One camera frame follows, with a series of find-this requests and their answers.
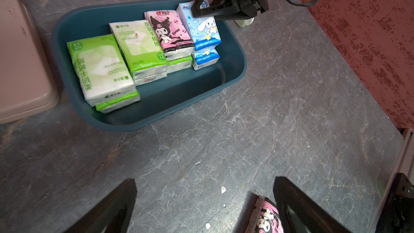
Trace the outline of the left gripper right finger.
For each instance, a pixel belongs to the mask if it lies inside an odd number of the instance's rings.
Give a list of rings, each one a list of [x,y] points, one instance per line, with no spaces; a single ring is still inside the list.
[[[349,230],[284,176],[274,180],[273,194],[286,233],[348,233]]]

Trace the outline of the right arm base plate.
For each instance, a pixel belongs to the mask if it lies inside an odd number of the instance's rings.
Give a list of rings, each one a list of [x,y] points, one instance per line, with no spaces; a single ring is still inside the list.
[[[414,233],[414,185],[405,174],[395,174],[375,231]]]

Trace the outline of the blue tissue pack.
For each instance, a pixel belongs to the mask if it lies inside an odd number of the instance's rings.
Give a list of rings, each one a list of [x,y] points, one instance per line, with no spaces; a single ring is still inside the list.
[[[176,12],[191,37],[196,52],[214,49],[222,42],[216,20],[213,16],[194,17],[191,11],[193,3],[194,1],[180,3]]]
[[[193,62],[192,67],[194,70],[199,70],[207,66],[211,66],[220,59],[220,55],[215,49],[207,51],[195,52],[192,54]]]

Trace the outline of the green tissue pack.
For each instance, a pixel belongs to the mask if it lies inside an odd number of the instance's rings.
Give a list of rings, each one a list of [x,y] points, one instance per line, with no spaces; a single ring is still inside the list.
[[[108,102],[98,104],[95,106],[95,108],[98,112],[107,114],[115,110],[121,109],[123,107],[126,107],[128,105],[131,105],[140,100],[141,98],[138,91],[135,91],[122,97],[110,100]]]
[[[91,107],[136,90],[113,34],[67,42],[66,46],[84,98]]]
[[[167,73],[173,73],[188,69],[192,67],[193,58],[192,56],[187,56],[175,60],[168,61]]]
[[[168,61],[147,20],[109,24],[136,86],[167,76]]]

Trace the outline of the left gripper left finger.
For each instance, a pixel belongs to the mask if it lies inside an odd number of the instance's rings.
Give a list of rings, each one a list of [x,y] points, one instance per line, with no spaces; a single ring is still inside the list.
[[[126,179],[66,230],[67,233],[126,233],[137,196],[135,180]]]

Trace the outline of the teal plastic storage box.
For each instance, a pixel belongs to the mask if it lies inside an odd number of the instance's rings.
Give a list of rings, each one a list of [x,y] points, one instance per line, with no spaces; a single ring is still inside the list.
[[[211,28],[189,0],[95,5],[64,15],[51,50],[89,124],[132,132],[240,81],[245,53],[224,21]]]

